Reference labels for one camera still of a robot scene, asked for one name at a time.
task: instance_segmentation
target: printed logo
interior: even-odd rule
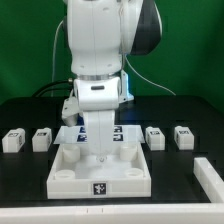
[[[115,134],[113,140],[114,140],[114,142],[122,142],[123,141],[123,135]]]
[[[80,130],[79,130],[79,133],[86,133],[85,127],[81,127]]]
[[[121,126],[114,126],[114,133],[121,133],[122,127]]]
[[[87,136],[86,135],[79,135],[77,142],[87,142]]]
[[[106,195],[107,184],[106,183],[94,183],[93,184],[93,195]]]

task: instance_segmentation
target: black label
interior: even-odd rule
[[[188,135],[189,134],[189,132],[188,131],[179,131],[179,133],[181,134],[181,135]]]
[[[19,133],[10,133],[9,135],[8,135],[8,137],[16,137],[16,136],[18,136],[19,135]]]
[[[81,127],[79,133],[86,133],[85,127]]]
[[[106,195],[107,184],[106,183],[94,183],[93,184],[93,195]]]
[[[114,126],[114,133],[121,133],[122,127],[121,126]]]
[[[151,135],[159,135],[160,133],[159,133],[159,131],[150,131],[150,134]]]
[[[39,133],[37,133],[37,136],[45,136],[45,135],[47,135],[46,132],[39,132]]]
[[[77,142],[87,142],[87,136],[86,135],[79,135]]]
[[[115,134],[114,138],[113,138],[114,142],[122,142],[123,139],[124,139],[123,135],[121,135],[121,134]]]

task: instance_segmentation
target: cable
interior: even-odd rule
[[[57,42],[58,42],[58,34],[59,31],[61,29],[61,27],[63,26],[63,20],[59,23],[56,33],[55,33],[55,37],[54,37],[54,47],[53,47],[53,56],[52,56],[52,77],[51,77],[51,81],[54,82],[55,80],[55,76],[56,76],[56,49],[57,49]]]
[[[46,92],[50,92],[50,91],[58,91],[58,90],[68,90],[70,91],[70,88],[51,88],[51,89],[45,89],[44,91],[42,91],[38,97],[41,97],[42,95],[44,95]]]
[[[168,88],[166,88],[166,87],[164,87],[164,86],[158,85],[158,84],[156,84],[156,83],[154,83],[154,82],[152,82],[152,81],[150,81],[150,80],[144,78],[143,76],[141,76],[141,75],[140,75],[140,74],[139,74],[139,73],[132,67],[132,65],[131,65],[130,62],[128,61],[126,55],[125,55],[125,60],[126,60],[126,62],[127,62],[127,64],[128,64],[128,66],[132,69],[132,71],[133,71],[137,76],[139,76],[141,79],[143,79],[144,81],[150,83],[151,85],[154,85],[154,86],[157,86],[157,87],[159,87],[159,88],[161,88],[161,89],[164,89],[164,90],[170,92],[171,94],[173,94],[174,96],[176,96],[176,93],[174,93],[174,92],[171,91],[170,89],[168,89]]]
[[[55,81],[55,82],[51,82],[43,87],[41,87],[40,89],[38,89],[33,95],[32,97],[36,97],[39,93],[41,93],[43,90],[47,89],[48,87],[51,86],[55,86],[55,85],[59,85],[59,84],[65,84],[68,83],[68,80],[59,80],[59,81]]]

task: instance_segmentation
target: white cable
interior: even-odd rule
[[[54,47],[53,47],[53,56],[52,56],[52,78],[51,81],[54,82],[55,81],[55,75],[56,75],[56,66],[55,66],[55,62],[56,62],[56,49],[57,49],[57,42],[58,42],[58,34],[59,31],[61,29],[63,25],[63,21],[61,21],[57,27],[56,33],[55,33],[55,37],[54,37]]]
[[[141,79],[145,80],[146,82],[150,83],[151,85],[154,85],[154,86],[157,86],[157,87],[159,87],[159,88],[161,88],[161,89],[164,89],[164,90],[166,90],[166,91],[172,93],[174,96],[176,96],[176,94],[175,94],[173,91],[171,91],[170,89],[168,89],[168,88],[166,88],[166,87],[164,87],[164,86],[158,85],[158,84],[156,84],[156,83],[154,83],[154,82],[152,82],[152,81],[150,81],[150,80],[144,78],[143,76],[141,76],[141,75],[140,75],[140,74],[139,74],[139,73],[132,67],[132,65],[131,65],[130,62],[128,61],[126,55],[125,55],[125,60],[126,60],[126,62],[127,62],[127,64],[128,64],[128,66],[132,69],[132,71],[133,71],[137,76],[139,76]]]

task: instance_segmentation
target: white plastic part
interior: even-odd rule
[[[223,224],[224,204],[135,204],[5,208],[4,224]]]
[[[194,159],[194,174],[212,203],[224,203],[224,182],[206,158]]]
[[[125,171],[125,176],[127,178],[143,178],[144,172],[138,168],[130,168]]]
[[[81,111],[111,110],[119,106],[120,78],[102,81],[84,81],[76,79],[74,89],[78,95]]]
[[[128,74],[124,70],[122,70],[121,71],[121,94],[119,96],[119,102],[124,103],[131,100],[134,100],[134,96],[129,93]]]
[[[25,143],[25,130],[18,128],[10,130],[2,139],[2,146],[4,153],[19,152]]]
[[[68,0],[68,39],[72,72],[114,74],[121,69],[118,3],[114,0]]]
[[[120,149],[120,159],[131,162],[137,158],[137,152],[136,143],[123,143]]]
[[[194,149],[194,135],[188,127],[175,127],[174,140],[180,150]]]
[[[80,110],[77,98],[70,97],[64,101],[62,120],[68,127],[75,126],[77,124],[79,112]]]
[[[80,148],[77,145],[67,145],[63,148],[64,161],[68,163],[75,163],[80,160]]]
[[[133,46],[142,3],[143,0],[121,1],[122,50],[125,54],[130,53]]]
[[[38,129],[32,138],[34,152],[47,152],[52,142],[50,128]]]
[[[67,181],[75,179],[75,172],[72,170],[59,170],[54,175],[55,180]]]
[[[140,142],[145,143],[145,139],[142,133],[140,125],[115,125],[114,126],[114,143],[119,142]],[[84,126],[66,127],[61,126],[54,144],[76,144],[82,146],[88,144],[88,138]]]
[[[90,153],[105,157],[113,149],[114,110],[83,112]]]
[[[146,128],[145,140],[152,151],[165,150],[165,136],[159,128]]]
[[[135,143],[137,156],[132,161],[120,159],[121,144],[103,164],[85,150],[85,144],[80,146],[80,160],[67,162],[64,154],[70,146],[60,145],[47,180],[48,198],[150,197],[151,177],[140,143]],[[70,171],[62,171],[61,179],[55,178],[61,170],[72,170],[75,178],[70,179]]]

